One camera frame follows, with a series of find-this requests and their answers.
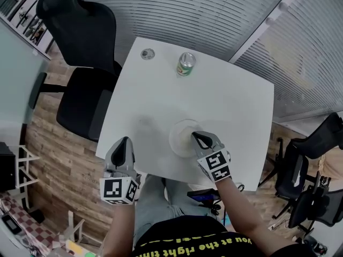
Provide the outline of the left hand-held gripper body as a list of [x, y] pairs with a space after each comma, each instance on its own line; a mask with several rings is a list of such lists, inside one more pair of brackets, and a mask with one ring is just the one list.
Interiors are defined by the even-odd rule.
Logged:
[[117, 167], [107, 163], [100, 178], [101, 200], [110, 205], [132, 205], [140, 186], [140, 177], [134, 165]]

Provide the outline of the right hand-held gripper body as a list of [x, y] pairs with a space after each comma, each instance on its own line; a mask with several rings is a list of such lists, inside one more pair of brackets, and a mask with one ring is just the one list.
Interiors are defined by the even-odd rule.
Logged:
[[213, 146], [213, 148], [195, 148], [197, 162], [203, 173], [214, 183], [226, 178], [231, 178], [230, 153], [224, 144]]

